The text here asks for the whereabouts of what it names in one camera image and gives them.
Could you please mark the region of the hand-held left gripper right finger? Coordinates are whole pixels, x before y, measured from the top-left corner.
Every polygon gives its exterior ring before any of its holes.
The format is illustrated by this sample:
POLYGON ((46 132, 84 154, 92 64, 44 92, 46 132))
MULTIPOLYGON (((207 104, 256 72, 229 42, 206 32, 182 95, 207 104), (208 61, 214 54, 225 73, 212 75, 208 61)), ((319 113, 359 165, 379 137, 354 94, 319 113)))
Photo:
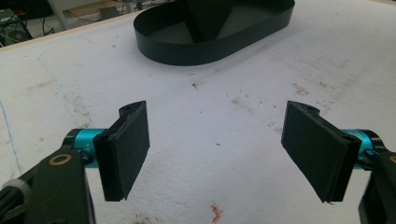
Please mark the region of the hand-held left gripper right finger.
POLYGON ((287 102, 281 144, 322 202, 344 199, 352 170, 370 170, 374 144, 364 130, 338 129, 303 103, 287 102))

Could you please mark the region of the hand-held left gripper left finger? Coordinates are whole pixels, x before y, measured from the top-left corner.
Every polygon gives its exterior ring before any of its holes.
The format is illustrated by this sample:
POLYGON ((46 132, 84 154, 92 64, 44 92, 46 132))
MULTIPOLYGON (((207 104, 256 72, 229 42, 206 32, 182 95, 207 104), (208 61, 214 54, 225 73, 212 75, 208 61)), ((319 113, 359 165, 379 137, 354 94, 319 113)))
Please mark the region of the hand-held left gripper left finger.
POLYGON ((147 102, 119 109, 119 118, 106 129, 79 129, 73 149, 88 168, 98 168, 107 202, 126 200, 150 147, 147 102))

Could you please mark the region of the black oval tray with hanger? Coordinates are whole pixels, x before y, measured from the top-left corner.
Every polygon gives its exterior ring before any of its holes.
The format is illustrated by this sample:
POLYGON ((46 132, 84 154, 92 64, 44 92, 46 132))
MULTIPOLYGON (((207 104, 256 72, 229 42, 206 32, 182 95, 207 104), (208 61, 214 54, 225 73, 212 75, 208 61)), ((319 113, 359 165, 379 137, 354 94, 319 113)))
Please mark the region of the black oval tray with hanger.
POLYGON ((174 0, 134 19, 140 52, 171 65, 213 63, 290 23, 295 0, 174 0))

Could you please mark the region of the white metal stand leg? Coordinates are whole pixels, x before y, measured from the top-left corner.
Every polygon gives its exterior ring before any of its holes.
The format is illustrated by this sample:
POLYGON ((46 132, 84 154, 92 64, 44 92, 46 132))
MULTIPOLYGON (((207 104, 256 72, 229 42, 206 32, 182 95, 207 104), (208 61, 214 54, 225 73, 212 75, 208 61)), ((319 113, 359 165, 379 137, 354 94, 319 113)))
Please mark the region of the white metal stand leg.
POLYGON ((68 0, 48 0, 54 15, 64 31, 69 29, 66 17, 64 16, 64 11, 68 9, 67 1, 68 0))

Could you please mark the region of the black computer tower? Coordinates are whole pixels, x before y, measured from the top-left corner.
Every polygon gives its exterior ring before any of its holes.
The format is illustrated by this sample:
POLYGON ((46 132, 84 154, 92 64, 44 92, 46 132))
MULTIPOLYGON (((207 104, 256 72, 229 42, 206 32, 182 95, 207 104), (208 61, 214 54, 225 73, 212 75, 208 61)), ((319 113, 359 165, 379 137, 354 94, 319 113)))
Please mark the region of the black computer tower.
POLYGON ((31 40, 22 20, 10 9, 0 9, 0 48, 31 40))

